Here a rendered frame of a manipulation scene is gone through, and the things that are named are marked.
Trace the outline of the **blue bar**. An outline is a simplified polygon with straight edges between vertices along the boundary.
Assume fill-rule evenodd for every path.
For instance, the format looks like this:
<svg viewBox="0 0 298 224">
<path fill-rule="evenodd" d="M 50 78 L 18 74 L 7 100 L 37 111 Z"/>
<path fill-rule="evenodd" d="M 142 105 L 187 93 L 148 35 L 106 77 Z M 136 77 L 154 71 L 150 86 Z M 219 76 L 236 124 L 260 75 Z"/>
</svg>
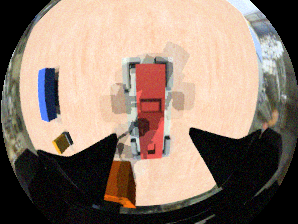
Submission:
<svg viewBox="0 0 298 224">
<path fill-rule="evenodd" d="M 56 116 L 56 103 L 55 103 L 55 68 L 41 68 L 39 71 L 39 109 L 41 120 L 48 121 L 57 119 Z"/>
</svg>

